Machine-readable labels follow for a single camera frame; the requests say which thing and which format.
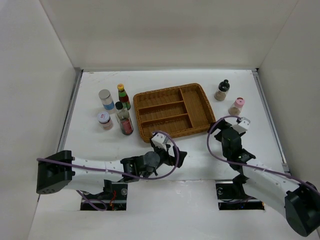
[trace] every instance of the bottle with yellow cap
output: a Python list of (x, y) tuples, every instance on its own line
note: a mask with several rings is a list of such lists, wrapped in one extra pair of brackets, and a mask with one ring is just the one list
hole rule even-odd
[(129, 110), (131, 108), (131, 104), (129, 101), (129, 97), (126, 93), (125, 86), (122, 83), (120, 83), (116, 87), (118, 88), (119, 92), (119, 101), (123, 104), (124, 109)]

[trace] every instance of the screw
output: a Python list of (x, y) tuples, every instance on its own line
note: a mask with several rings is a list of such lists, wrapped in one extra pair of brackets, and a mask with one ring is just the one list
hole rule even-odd
[(121, 195), (122, 195), (122, 196), (125, 196), (125, 195), (127, 195), (127, 194), (128, 194), (128, 189), (122, 188), (122, 189), (121, 189)]
[(224, 194), (223, 190), (224, 189), (222, 187), (218, 187), (216, 191), (217, 191), (218, 195), (222, 195), (222, 194)]

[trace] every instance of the yellow cap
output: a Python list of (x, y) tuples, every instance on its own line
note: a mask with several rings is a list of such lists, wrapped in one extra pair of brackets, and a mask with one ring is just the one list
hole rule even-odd
[(122, 83), (118, 84), (118, 86), (116, 87), (118, 88), (119, 91), (122, 91), (125, 89), (125, 86)]

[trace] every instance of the bottle cap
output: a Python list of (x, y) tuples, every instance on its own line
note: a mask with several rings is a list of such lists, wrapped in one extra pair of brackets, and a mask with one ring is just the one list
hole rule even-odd
[(240, 109), (245, 105), (245, 100), (242, 97), (238, 97), (235, 101), (234, 101), (234, 105)]
[(109, 119), (110, 119), (110, 115), (106, 111), (102, 111), (98, 114), (98, 121), (101, 124), (105, 124), (106, 122), (109, 121)]
[(102, 89), (100, 92), (99, 92), (99, 98), (101, 100), (104, 100), (104, 99), (107, 99), (110, 97), (110, 92), (109, 90), (107, 89)]
[(227, 92), (227, 91), (230, 89), (229, 81), (226, 79), (226, 80), (220, 82), (218, 88), (219, 88), (219, 90), (220, 90), (221, 92)]
[(122, 83), (118, 84), (118, 86), (116, 87), (118, 88), (119, 91), (122, 91), (125, 89), (125, 86)]
[(121, 109), (124, 108), (124, 105), (122, 104), (122, 102), (117, 101), (117, 102), (115, 103), (115, 108), (118, 109), (118, 110), (121, 110)]

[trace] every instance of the bottle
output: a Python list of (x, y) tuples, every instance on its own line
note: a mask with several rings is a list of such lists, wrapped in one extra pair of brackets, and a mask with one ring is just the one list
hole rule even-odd
[(104, 130), (110, 130), (113, 127), (110, 115), (106, 111), (102, 111), (98, 114), (98, 121), (101, 123)]
[(242, 97), (238, 97), (229, 108), (229, 114), (233, 116), (239, 116), (244, 105), (245, 100)]
[(125, 86), (122, 83), (120, 83), (116, 87), (118, 88), (119, 92), (119, 101), (123, 104), (123, 108), (129, 110), (131, 108), (131, 104), (129, 101), (129, 97), (126, 93)]
[(214, 94), (214, 98), (217, 99), (218, 101), (225, 100), (229, 89), (230, 89), (230, 84), (227, 79), (220, 82), (218, 89), (216, 90), (216, 92)]
[(112, 99), (112, 96), (107, 89), (102, 89), (99, 92), (99, 98), (101, 99), (102, 105), (104, 109), (109, 113), (109, 114), (114, 114), (116, 112), (115, 109), (115, 104)]
[(117, 101), (115, 103), (115, 108), (117, 109), (116, 120), (118, 121), (121, 131), (124, 135), (130, 135), (134, 131), (134, 126), (132, 125), (130, 114), (122, 102)]

